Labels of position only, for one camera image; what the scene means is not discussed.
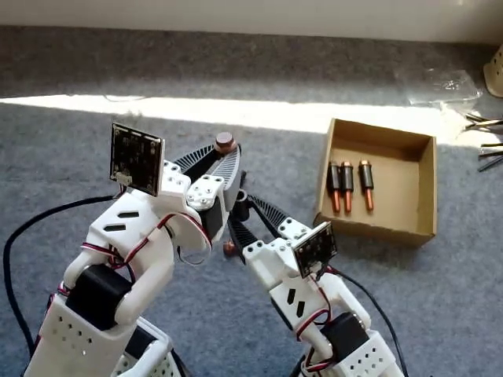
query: black cylinder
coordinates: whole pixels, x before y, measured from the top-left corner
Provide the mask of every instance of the black cylinder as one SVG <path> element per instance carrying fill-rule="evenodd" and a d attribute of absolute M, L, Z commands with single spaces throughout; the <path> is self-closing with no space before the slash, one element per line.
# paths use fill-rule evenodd
<path fill-rule="evenodd" d="M 341 168 L 341 188 L 343 191 L 354 191 L 353 167 L 351 165 L 342 165 Z"/>
<path fill-rule="evenodd" d="M 340 189 L 340 168 L 335 163 L 329 164 L 329 173 L 327 174 L 327 189 L 334 192 Z"/>
<path fill-rule="evenodd" d="M 250 217 L 250 207 L 248 206 L 248 194 L 242 188 L 237 193 L 236 202 L 232 210 L 232 215 L 239 221 L 247 221 Z"/>
<path fill-rule="evenodd" d="M 360 164 L 358 167 L 358 175 L 360 176 L 360 186 L 362 190 L 374 189 L 374 180 L 372 178 L 372 165 L 370 163 Z"/>

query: white wall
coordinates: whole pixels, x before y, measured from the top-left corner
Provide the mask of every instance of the white wall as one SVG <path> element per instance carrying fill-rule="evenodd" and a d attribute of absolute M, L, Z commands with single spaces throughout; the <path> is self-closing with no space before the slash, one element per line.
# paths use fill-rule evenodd
<path fill-rule="evenodd" d="M 0 24 L 503 43 L 503 0 L 1 0 Z"/>

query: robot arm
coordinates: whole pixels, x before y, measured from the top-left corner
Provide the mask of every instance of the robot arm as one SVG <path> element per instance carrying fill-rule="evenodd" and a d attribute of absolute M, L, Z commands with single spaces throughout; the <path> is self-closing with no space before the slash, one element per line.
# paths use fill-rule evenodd
<path fill-rule="evenodd" d="M 171 340 L 140 316 L 171 279 L 174 251 L 210 250 L 222 235 L 239 189 L 240 148 L 217 138 L 171 163 L 152 135 L 114 125 L 112 140 L 111 178 L 134 189 L 90 225 L 47 310 L 27 377 L 183 375 Z M 125 266 L 130 281 L 116 272 Z"/>
<path fill-rule="evenodd" d="M 250 208 L 275 240 L 257 240 L 242 224 Z M 329 223 L 310 229 L 242 191 L 229 230 L 285 324 L 310 346 L 295 376 L 403 376 L 379 332 L 370 329 L 369 314 L 328 265 L 336 253 Z M 336 307 L 343 313 L 333 318 Z"/>

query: circuit board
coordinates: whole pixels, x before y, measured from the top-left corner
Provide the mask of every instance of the circuit board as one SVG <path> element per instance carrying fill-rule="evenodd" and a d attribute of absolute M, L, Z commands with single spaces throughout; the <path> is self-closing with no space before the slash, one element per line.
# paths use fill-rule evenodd
<path fill-rule="evenodd" d="M 309 235 L 302 243 L 293 247 L 302 278 L 309 276 L 316 265 L 327 265 L 330 259 L 337 254 L 336 238 L 332 226 L 327 223 L 316 233 Z"/>
<path fill-rule="evenodd" d="M 113 123 L 110 179 L 157 196 L 163 150 L 164 139 Z"/>

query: open cardboard box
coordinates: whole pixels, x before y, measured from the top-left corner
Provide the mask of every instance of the open cardboard box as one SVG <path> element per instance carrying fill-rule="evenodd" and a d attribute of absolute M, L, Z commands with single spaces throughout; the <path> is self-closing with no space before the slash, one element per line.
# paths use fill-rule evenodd
<path fill-rule="evenodd" d="M 322 155 L 314 224 L 331 221 L 335 232 L 419 247 L 436 234 L 436 140 L 379 126 L 334 119 Z M 358 164 L 372 164 L 374 210 L 368 212 Z M 352 211 L 335 213 L 326 188 L 329 162 L 354 166 Z"/>

